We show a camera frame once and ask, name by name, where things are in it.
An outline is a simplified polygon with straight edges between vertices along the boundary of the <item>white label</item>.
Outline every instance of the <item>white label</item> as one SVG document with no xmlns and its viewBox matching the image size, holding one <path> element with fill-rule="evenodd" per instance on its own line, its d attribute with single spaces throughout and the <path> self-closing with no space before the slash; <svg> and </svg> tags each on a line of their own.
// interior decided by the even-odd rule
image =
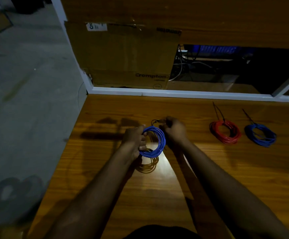
<svg viewBox="0 0 289 239">
<path fill-rule="evenodd" d="M 107 31 L 107 24 L 87 23 L 86 27 L 88 31 Z"/>
</svg>

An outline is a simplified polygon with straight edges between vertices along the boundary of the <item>blue wire coil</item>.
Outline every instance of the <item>blue wire coil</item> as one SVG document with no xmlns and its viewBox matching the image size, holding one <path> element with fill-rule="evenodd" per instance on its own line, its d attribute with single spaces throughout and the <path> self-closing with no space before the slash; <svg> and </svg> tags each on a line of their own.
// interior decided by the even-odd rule
<svg viewBox="0 0 289 239">
<path fill-rule="evenodd" d="M 253 131 L 255 128 L 261 130 L 264 133 L 265 137 L 255 133 Z M 266 127 L 265 125 L 253 123 L 253 124 L 247 125 L 244 128 L 244 130 L 245 130 L 246 136 L 251 141 L 253 141 L 254 143 L 256 143 L 260 146 L 268 148 L 270 145 L 272 145 L 276 142 L 277 135 L 274 132 L 272 132 L 268 127 Z"/>
<path fill-rule="evenodd" d="M 158 140 L 159 140 L 159 144 L 158 144 L 158 147 L 151 152 L 140 151 L 140 155 L 142 155 L 143 157 L 147 157 L 147 158 L 156 158 L 162 153 L 162 151 L 165 147 L 165 143 L 166 143 L 165 136 L 164 136 L 163 131 L 161 129 L 155 127 L 155 126 L 149 126 L 149 127 L 145 128 L 143 130 L 143 133 L 148 132 L 148 131 L 154 132 L 156 134 L 156 136 L 158 137 Z"/>
</svg>

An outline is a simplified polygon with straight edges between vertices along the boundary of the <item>person's right arm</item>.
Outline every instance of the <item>person's right arm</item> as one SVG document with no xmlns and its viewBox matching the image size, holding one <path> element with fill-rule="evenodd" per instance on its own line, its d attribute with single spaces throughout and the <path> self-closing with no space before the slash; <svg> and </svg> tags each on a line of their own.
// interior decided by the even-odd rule
<svg viewBox="0 0 289 239">
<path fill-rule="evenodd" d="M 183 123 L 167 117 L 160 128 L 181 148 L 235 238 L 289 239 L 289 230 L 262 201 L 188 140 Z"/>
</svg>

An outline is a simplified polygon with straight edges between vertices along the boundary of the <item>person's left hand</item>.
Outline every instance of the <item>person's left hand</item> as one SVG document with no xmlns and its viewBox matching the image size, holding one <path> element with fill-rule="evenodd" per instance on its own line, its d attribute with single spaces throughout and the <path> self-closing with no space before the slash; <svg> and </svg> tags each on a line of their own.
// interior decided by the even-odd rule
<svg viewBox="0 0 289 239">
<path fill-rule="evenodd" d="M 143 135 L 143 129 L 145 125 L 128 128 L 126 129 L 125 134 L 123 135 L 123 140 L 121 142 L 121 146 L 129 150 L 131 154 L 131 159 L 134 161 L 139 156 L 139 150 L 146 151 L 147 150 L 147 141 L 145 136 L 147 133 L 145 132 Z"/>
</svg>

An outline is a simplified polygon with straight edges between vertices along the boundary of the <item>wood grain surface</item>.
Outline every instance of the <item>wood grain surface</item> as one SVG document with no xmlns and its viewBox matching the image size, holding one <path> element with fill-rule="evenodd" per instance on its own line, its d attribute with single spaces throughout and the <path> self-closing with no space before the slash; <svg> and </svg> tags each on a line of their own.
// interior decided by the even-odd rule
<svg viewBox="0 0 289 239">
<path fill-rule="evenodd" d="M 242 137 L 235 145 L 220 143 L 208 130 L 216 120 L 212 100 L 88 95 L 51 179 L 29 238 L 43 238 L 56 217 L 95 176 L 118 147 L 126 128 L 150 125 L 171 115 L 182 120 L 188 136 L 212 160 L 268 205 L 289 228 L 289 103 L 215 100 Z M 270 148 L 246 137 L 249 120 L 277 135 Z M 202 238 L 230 238 L 199 181 L 181 157 L 166 148 L 151 173 L 133 171 L 111 213 L 102 238 L 123 238 L 148 224 L 181 226 Z M 150 161 L 143 159 L 143 164 Z"/>
<path fill-rule="evenodd" d="M 180 43 L 289 48 L 289 0 L 61 0 L 71 22 L 182 30 Z"/>
</svg>

